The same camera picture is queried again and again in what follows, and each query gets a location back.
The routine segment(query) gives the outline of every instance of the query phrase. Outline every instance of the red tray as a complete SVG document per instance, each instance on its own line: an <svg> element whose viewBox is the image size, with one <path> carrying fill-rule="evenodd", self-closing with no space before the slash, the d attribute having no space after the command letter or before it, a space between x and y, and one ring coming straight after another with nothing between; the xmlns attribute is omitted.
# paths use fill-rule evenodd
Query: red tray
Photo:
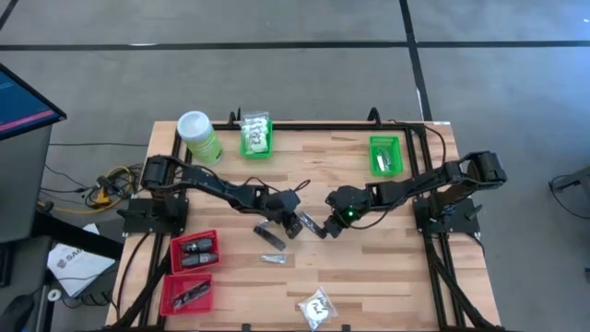
<svg viewBox="0 0 590 332"><path fill-rule="evenodd" d="M218 260L215 262L212 262L211 264L207 264L207 265L204 265L201 267L191 267L191 268L183 267L181 265L181 260L183 259L183 257L188 255L188 254L183 253L183 244L189 243L194 240L205 239L205 238L213 239L213 250L211 251L211 253L217 254ZM199 270L201 268L212 267L215 264L218 264L221 258L220 258L219 249L218 249L218 233L217 233L217 231L215 231L215 230L201 231L198 233L185 235L185 236L181 236L181 237L177 237L177 238L172 239L170 241L170 257L171 257L172 274L195 272L196 270Z"/></svg>
<svg viewBox="0 0 590 332"><path fill-rule="evenodd" d="M188 291L192 287L211 281L211 290L203 297L186 304L184 307L174 310L172 299ZM162 297L159 301L159 314L163 316L177 314L203 314L213 310L213 278L210 273L169 275L164 277Z"/></svg>

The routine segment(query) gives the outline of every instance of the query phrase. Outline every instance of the wooden table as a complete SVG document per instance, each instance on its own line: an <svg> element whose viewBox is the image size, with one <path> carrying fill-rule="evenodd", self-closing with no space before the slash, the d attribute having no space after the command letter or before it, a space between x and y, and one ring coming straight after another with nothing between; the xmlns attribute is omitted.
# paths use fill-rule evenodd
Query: wooden table
<svg viewBox="0 0 590 332"><path fill-rule="evenodd" d="M451 126L427 125L443 135L447 160L458 159ZM147 150L149 156L171 153L175 126L175 122L154 124ZM436 135L428 133L432 163L437 167L442 159L442 143ZM363 187L367 182L383 180L371 176L370 135L375 133L276 131L271 159L245 160L239 152L240 133L218 131L225 154L214 171L235 183L258 176L279 189L293 188L311 179L309 186L298 193L299 210L323 225L330 214L324 202L330 191L344 184ZM408 178L404 136L398 131L380 131L377 135L400 136L405 172L396 179ZM421 165L419 149L417 154ZM184 147L181 147L180 156L183 155ZM337 239L328 236L321 240L304 229L295 240L289 240L282 227L274 224L271 231L287 243L284 254L288 263L280 266L260 261L260 254L277 253L252 232L262 217L240 214L227 202L196 190L188 191L187 196L190 212L185 234L218 231L221 264L208 270L214 278L215 310L210 314L168 317L167 330L240 330L243 323L252 324L255 330L309 329L297 303L319 287L324 288L338 310L338 317L320 329L339 330L341 325L349 324L353 330L438 330L424 244L416 231L411 201L389 213L377 226L366 231L344 230ZM359 226L379 215L367 215L359 221ZM140 238L138 234L125 241L116 290ZM154 235L147 238L129 269L122 312L145 285L153 239ZM484 317L499 324L481 248L463 234L453 234L450 244L459 285ZM159 311L160 287L161 283L153 295L151 325L155 324ZM442 288L448 321L452 324L450 295L445 286ZM107 324L115 320L111 308Z"/></svg>

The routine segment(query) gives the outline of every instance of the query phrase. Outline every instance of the monitor screen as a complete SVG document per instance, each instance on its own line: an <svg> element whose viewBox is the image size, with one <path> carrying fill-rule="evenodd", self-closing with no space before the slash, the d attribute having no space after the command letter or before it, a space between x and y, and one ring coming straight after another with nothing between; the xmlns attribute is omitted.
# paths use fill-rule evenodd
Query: monitor screen
<svg viewBox="0 0 590 332"><path fill-rule="evenodd" d="M65 113L0 64L0 140L65 119Z"/></svg>

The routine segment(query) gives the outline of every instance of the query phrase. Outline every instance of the gray floor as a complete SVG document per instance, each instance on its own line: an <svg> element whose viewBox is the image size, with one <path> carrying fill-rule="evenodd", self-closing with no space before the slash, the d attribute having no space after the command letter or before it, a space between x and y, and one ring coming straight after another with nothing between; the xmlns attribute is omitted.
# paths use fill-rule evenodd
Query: gray floor
<svg viewBox="0 0 590 332"><path fill-rule="evenodd" d="M7 0L0 0L5 6ZM587 1L409 0L420 41L590 38ZM397 1L20 0L0 43L404 40ZM590 165L590 49L420 50L434 120L451 121L459 150L500 153L509 183L477 194L502 323L526 331L590 325L590 220L563 211L547 181ZM53 142L146 143L156 120L203 110L270 111L276 119L419 120L407 50L3 52L0 62L62 107ZM144 148L51 148L48 164L91 183ZM68 188L47 173L44 185ZM590 215L572 190L563 199ZM114 215L63 215L75 224ZM93 287L108 290L112 279ZM98 328L104 308L58 305L53 331Z"/></svg>

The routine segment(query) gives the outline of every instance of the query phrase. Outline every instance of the green container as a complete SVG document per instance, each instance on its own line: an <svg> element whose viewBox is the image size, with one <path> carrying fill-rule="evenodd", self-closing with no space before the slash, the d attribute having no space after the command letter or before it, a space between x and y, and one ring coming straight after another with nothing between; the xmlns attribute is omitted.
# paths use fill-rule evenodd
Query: green container
<svg viewBox="0 0 590 332"><path fill-rule="evenodd" d="M369 137L369 153L371 155L371 173L375 176L393 176L404 171L402 150L399 147L397 136L371 136ZM385 170L379 167L377 156L385 155L389 158L386 165L386 158L383 158Z"/></svg>
<svg viewBox="0 0 590 332"><path fill-rule="evenodd" d="M247 154L246 153L246 140L243 137L243 135L241 135L242 142L240 144L240 154L243 155L246 159L269 159L270 158L270 153L273 150L273 121L268 119L267 125L268 125L268 134L266 134L266 142L268 143L268 150L265 152Z"/></svg>

